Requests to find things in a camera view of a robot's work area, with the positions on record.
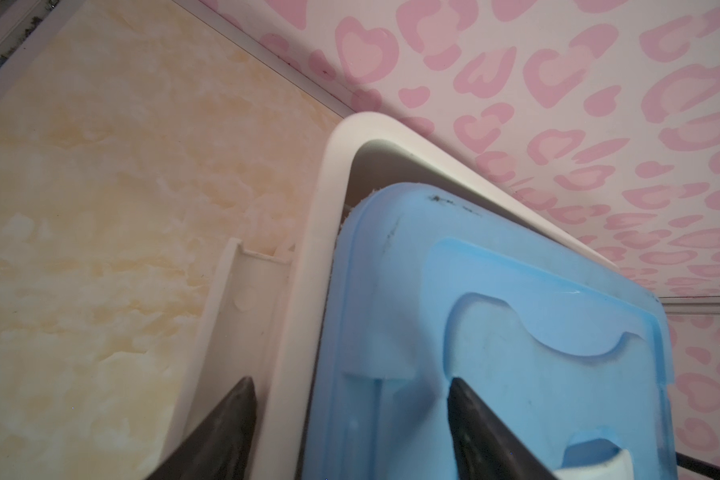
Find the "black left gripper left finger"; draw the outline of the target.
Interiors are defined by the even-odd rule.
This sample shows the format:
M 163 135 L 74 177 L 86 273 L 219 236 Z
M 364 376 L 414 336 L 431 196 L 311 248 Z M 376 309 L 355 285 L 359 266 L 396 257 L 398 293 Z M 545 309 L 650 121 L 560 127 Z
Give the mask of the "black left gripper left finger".
M 255 385 L 245 376 L 147 479 L 243 479 L 256 420 Z

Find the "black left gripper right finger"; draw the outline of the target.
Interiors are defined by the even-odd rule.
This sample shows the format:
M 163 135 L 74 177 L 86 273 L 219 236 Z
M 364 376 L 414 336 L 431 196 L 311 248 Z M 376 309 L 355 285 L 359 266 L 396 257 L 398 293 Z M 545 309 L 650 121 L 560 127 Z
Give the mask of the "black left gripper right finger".
M 459 479 L 555 479 L 459 377 L 449 387 L 447 417 Z

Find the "blue plastic bin lid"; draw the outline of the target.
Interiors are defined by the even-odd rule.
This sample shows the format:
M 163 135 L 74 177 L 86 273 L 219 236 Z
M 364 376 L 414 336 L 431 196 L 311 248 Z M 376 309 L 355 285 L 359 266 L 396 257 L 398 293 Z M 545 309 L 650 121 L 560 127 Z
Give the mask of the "blue plastic bin lid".
M 455 478 L 457 377 L 551 470 L 603 439 L 638 479 L 677 475 L 652 292 L 438 188 L 386 187 L 337 238 L 302 477 Z

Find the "white plastic storage bin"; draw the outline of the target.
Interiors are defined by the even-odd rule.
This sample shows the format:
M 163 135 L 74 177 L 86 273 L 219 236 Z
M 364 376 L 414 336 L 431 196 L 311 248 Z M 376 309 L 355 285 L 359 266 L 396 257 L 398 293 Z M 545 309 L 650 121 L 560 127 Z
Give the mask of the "white plastic storage bin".
M 333 252 L 343 215 L 396 183 L 424 183 L 601 262 L 602 256 L 491 184 L 450 153 L 379 113 L 331 133 L 311 206 L 284 260 L 231 239 L 217 264 L 162 448 L 168 457 L 243 377 L 257 397 L 250 479 L 296 476 Z

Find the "rear wall base rail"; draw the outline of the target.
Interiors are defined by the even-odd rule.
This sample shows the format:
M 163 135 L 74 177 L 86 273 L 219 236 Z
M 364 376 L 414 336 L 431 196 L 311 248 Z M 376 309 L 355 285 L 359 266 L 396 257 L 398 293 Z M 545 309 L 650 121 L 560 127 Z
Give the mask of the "rear wall base rail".
M 175 3 L 339 117 L 346 118 L 354 114 L 354 111 L 339 99 L 332 96 L 304 74 L 289 66 L 284 60 L 260 45 L 255 39 L 232 23 L 223 19 L 220 14 L 214 12 L 201 1 L 176 0 Z

